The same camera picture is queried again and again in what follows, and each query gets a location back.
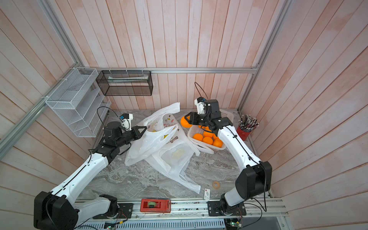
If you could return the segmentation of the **orange mandarin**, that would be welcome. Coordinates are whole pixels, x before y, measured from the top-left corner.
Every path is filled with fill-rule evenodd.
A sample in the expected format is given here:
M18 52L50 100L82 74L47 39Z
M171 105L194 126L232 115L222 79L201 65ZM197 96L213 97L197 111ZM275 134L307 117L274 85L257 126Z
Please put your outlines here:
M220 139L214 139L212 146L222 148L223 142Z
M213 141L214 140L212 139L212 137L207 137L206 136L206 137L203 138L203 142L208 144L208 145L213 145Z
M198 141L203 141L203 135L200 134L200 133L196 133L194 136L193 136L193 139L195 140L198 140Z
M182 117L180 120L181 126L183 128L191 128L192 125L185 119L185 117Z

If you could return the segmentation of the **white printed plastic bag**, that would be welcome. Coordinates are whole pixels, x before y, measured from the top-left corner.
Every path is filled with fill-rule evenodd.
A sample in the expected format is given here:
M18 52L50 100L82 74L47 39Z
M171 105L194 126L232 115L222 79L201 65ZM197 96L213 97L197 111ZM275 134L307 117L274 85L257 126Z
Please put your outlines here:
M164 116L180 112L180 103L173 103L145 118L139 126L145 126L147 130L139 140L133 141L125 158L125 165L131 166L144 160L159 151L174 136L178 129L175 122L169 126L164 125Z

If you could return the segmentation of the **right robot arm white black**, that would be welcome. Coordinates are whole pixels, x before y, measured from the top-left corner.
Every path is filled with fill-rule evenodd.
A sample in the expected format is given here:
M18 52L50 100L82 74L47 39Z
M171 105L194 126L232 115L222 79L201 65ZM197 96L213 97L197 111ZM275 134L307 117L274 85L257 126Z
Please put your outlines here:
M209 215L225 216L237 211L242 214L242 206L246 200L270 190L272 166L269 162L261 161L246 146L233 123L221 115L216 99L206 100L199 97L194 104L197 111L185 115L185 120L194 126L208 127L225 144L240 170L235 187L221 195L219 202L208 202Z

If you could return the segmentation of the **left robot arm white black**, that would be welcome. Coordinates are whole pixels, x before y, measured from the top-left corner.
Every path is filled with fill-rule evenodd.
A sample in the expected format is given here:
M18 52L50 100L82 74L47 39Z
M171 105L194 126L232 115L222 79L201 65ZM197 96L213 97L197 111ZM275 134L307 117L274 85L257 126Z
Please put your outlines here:
M73 230L98 215L116 218L119 215L117 198L100 195L98 198L76 205L80 193L106 168L116 156L123 154L121 147L131 146L142 138L146 126L124 130L118 121L104 127L104 135L88 159L64 182L50 192L40 192L34 199L34 227L39 230Z

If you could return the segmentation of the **white plastic perforated basket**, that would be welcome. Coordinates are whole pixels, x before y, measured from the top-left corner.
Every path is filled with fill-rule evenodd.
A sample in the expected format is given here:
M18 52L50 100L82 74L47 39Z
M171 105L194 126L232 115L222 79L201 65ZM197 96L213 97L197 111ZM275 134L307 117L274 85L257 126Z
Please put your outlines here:
M201 128L201 126L193 125L189 129L187 137L197 145L199 150L203 150L206 153L213 154L215 151L226 149L224 143L220 145L221 142L217 141L218 137L214 134L210 135L209 132L205 128Z

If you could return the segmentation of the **red metal pencil bucket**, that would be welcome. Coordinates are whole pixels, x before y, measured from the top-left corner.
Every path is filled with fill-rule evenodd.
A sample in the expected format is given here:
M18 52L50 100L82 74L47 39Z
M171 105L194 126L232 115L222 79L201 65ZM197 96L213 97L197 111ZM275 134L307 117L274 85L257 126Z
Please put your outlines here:
M236 131L237 131L237 133L238 133L239 137L240 137L243 141L246 141L246 140L247 140L247 138L249 137L249 135L251 134L250 132L245 132L245 131L243 131L242 129L240 129L240 127L238 127L238 128L236 129Z

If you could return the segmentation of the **red tape dispenser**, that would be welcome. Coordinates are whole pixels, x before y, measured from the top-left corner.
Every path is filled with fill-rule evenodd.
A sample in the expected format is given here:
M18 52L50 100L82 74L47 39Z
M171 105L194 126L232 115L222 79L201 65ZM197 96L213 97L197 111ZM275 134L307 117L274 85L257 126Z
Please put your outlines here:
M140 205L142 213L170 213L171 201L168 199L142 199Z

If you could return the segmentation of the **small white card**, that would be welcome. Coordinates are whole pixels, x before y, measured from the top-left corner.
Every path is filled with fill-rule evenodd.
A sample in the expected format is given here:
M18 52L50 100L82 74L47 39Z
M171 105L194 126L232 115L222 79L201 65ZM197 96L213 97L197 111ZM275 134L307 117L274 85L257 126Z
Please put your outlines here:
M210 200L210 189L205 188L204 190L204 199L205 200Z

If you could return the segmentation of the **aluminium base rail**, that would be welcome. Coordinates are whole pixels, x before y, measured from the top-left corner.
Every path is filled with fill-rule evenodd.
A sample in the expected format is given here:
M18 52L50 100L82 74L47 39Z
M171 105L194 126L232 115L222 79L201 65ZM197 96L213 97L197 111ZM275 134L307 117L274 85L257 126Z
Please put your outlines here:
M241 203L231 214L220 210L218 199L173 199L170 211L142 212L139 199L120 200L116 217L90 218L77 230L292 230L280 198L260 198Z

